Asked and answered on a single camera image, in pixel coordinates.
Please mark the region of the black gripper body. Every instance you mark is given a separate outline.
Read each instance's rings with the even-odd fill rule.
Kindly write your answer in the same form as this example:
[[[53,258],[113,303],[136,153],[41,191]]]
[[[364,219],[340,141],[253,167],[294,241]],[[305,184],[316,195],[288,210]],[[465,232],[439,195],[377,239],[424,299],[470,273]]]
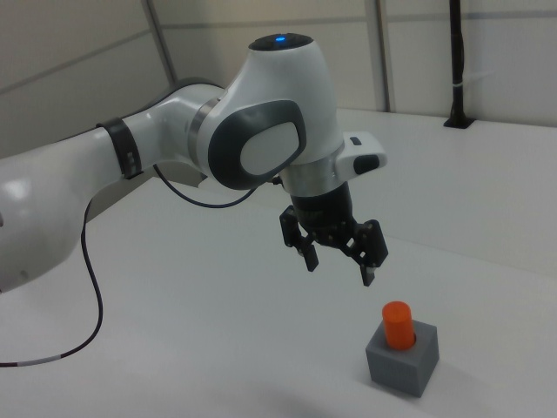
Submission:
[[[298,222],[320,245],[340,249],[352,238],[356,221],[346,182],[319,196],[291,196],[291,200]]]

